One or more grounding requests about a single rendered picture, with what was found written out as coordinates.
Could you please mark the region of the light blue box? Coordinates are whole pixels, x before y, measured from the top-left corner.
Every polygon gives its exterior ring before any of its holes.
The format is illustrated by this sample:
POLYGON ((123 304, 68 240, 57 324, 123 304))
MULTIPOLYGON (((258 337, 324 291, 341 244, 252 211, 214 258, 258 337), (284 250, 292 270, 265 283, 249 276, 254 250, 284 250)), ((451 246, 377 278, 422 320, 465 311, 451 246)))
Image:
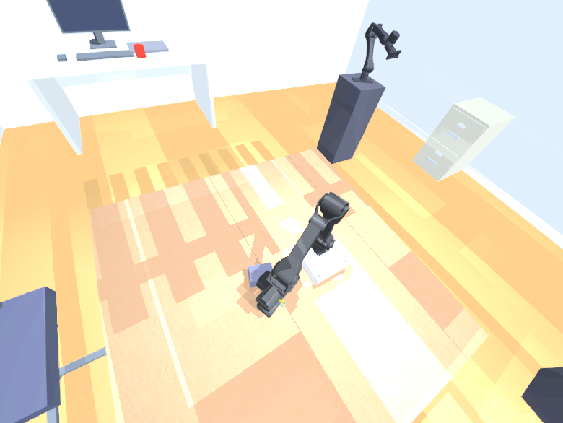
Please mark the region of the light blue box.
MULTIPOLYGON (((249 278, 249 282, 250 282, 249 271, 248 271, 248 278, 249 278)), ((257 287, 256 284, 257 284, 257 282, 250 283, 250 288, 252 288, 252 287, 257 287)))

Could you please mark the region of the pale blue box lid with slot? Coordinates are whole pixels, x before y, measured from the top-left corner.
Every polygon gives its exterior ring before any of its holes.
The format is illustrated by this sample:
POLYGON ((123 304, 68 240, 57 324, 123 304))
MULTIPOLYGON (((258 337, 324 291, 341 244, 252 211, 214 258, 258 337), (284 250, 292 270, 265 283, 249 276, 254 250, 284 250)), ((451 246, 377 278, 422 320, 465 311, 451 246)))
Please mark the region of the pale blue box lid with slot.
POLYGON ((257 282, 259 280, 259 277, 265 272, 265 271, 272 271, 272 264, 271 263, 263 263, 263 264, 259 264, 259 265, 255 265, 255 266, 249 266, 248 270, 249 270, 249 275, 250 275, 250 283, 253 282, 257 282))

